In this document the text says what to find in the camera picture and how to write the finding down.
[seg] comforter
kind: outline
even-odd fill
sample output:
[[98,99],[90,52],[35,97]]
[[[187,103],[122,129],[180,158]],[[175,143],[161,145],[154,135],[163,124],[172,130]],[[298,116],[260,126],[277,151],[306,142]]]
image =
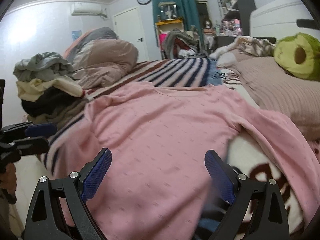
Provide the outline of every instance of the comforter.
[[117,35],[109,27],[102,27],[88,31],[71,44],[63,57],[72,64],[75,56],[81,51],[84,45],[93,40],[103,39],[117,39]]
[[87,90],[108,87],[127,75],[136,65],[138,49],[127,41],[93,40],[73,60],[73,78]]

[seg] gray blanket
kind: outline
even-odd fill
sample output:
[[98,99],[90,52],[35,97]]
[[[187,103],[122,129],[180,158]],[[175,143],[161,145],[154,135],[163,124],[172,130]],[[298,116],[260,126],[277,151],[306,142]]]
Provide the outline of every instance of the gray blanket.
[[56,52],[39,53],[14,65],[13,74],[19,81],[34,78],[50,81],[57,76],[72,76],[72,65]]
[[73,60],[78,52],[86,45],[88,42],[93,40],[102,40],[102,39],[117,39],[117,35],[113,30],[109,27],[102,27],[96,30],[93,30],[87,36],[85,36],[79,43],[74,46],[70,53],[66,56],[66,60],[68,60],[71,64],[73,64]]
[[176,38],[183,40],[183,42],[185,42],[190,48],[197,51],[196,46],[198,45],[198,41],[195,38],[192,38],[188,34],[183,33],[179,29],[174,29],[172,32],[168,33],[164,42],[162,43],[162,47],[163,47],[164,52],[165,52],[166,56],[168,57],[168,59],[171,59],[170,53],[171,53],[171,50],[172,50],[172,47],[174,45]]

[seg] teal curtain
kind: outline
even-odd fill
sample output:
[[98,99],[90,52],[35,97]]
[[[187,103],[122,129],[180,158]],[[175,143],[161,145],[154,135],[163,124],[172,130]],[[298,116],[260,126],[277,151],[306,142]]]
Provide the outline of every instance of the teal curtain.
[[194,25],[198,29],[200,41],[203,44],[203,34],[200,25],[196,0],[152,0],[154,22],[158,22],[158,15],[161,15],[158,3],[172,1],[177,3],[177,13],[179,17],[183,17],[185,31],[191,31],[191,25]]

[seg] doorway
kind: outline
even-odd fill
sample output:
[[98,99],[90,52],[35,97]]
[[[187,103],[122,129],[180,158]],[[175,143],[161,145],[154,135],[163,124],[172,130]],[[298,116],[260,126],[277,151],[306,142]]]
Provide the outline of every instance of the doorway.
[[114,15],[113,24],[119,38],[131,42],[138,49],[138,62],[149,60],[139,8],[131,8]]

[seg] green plush toy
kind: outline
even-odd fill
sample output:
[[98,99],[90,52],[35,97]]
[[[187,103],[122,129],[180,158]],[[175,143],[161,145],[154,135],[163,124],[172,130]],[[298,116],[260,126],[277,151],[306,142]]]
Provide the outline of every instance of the green plush toy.
[[280,40],[274,58],[295,77],[320,81],[320,42],[311,35],[298,33]]

